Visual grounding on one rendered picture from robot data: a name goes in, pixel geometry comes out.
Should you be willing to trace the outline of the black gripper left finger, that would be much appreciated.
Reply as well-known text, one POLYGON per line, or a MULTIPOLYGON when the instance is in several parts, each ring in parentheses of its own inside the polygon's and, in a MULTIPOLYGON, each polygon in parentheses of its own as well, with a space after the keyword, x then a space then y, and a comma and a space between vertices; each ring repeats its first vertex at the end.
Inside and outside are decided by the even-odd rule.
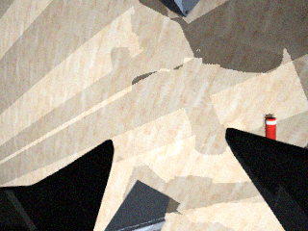
POLYGON ((113 167, 105 140, 74 162, 29 186, 0 187, 0 226, 28 231, 93 231, 113 167))

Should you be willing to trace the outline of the red peg with white band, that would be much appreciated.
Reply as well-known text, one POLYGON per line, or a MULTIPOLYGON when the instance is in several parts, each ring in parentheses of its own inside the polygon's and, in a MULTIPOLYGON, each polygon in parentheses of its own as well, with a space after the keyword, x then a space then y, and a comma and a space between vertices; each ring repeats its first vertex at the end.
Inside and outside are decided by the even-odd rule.
POLYGON ((266 118, 266 138, 276 140, 276 120, 275 117, 266 118))

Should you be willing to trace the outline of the blue-grey square panel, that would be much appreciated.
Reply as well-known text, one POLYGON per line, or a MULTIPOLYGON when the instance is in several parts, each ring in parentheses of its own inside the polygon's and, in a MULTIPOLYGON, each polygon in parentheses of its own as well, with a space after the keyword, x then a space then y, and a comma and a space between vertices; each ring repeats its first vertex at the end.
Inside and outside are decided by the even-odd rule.
POLYGON ((174 13, 179 13, 183 16, 187 16, 193 10, 195 5, 200 0, 159 0, 164 3, 167 8, 174 13))

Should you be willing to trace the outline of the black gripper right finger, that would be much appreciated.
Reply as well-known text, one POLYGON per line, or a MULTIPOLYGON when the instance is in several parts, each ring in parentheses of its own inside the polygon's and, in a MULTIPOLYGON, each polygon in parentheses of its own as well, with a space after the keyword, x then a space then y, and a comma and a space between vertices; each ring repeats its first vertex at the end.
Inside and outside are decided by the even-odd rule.
POLYGON ((227 128, 233 155, 285 231, 308 231, 308 148, 227 128))

